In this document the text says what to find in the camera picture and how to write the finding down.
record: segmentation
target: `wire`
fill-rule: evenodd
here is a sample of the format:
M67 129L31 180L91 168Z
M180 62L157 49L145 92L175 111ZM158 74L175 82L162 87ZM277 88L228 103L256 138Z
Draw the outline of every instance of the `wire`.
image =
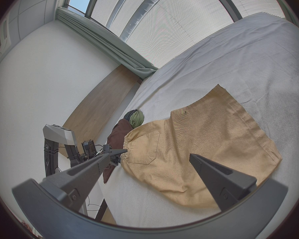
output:
M95 204L90 204L90 198L89 198L89 196L88 196L88 199L89 199L89 203L88 203L87 206L89 206L89 205L95 205ZM97 210L87 210L87 211L94 212L94 211L98 211L98 210L99 210L99 209L97 209Z

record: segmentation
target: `back pocket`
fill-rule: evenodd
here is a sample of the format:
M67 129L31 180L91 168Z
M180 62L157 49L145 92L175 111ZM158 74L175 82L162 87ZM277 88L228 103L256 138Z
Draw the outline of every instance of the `back pocket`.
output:
M159 131L155 130L131 141L128 146L128 163L149 164L156 158Z

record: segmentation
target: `maroon fabric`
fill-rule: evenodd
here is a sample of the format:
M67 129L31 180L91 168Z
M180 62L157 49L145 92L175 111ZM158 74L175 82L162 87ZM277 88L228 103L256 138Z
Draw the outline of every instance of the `maroon fabric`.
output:
M130 122L126 119L121 119L112 129L112 133L107 138L107 143L112 146L112 149L123 149L124 137L132 131L133 128ZM115 166L109 165L103 172L103 181L106 183L113 172Z

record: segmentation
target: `bed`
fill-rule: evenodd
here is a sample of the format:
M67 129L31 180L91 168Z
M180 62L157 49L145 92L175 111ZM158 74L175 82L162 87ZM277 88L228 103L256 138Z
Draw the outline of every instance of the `bed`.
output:
M266 13L243 18L204 38L143 81L121 118L140 109L144 123L167 119L217 84L275 141L283 160L271 175L289 191L263 231L271 233L299 198L299 29ZM177 205L129 176L121 166L99 180L118 225L157 228L201 220L218 208Z

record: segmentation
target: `green curtain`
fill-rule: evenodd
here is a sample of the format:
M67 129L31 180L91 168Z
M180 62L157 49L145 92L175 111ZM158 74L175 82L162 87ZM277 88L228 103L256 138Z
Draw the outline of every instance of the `green curtain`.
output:
M64 7L59 7L56 10L56 19L70 26L110 58L124 65L142 79L155 73L158 69L119 37L95 21L82 17Z

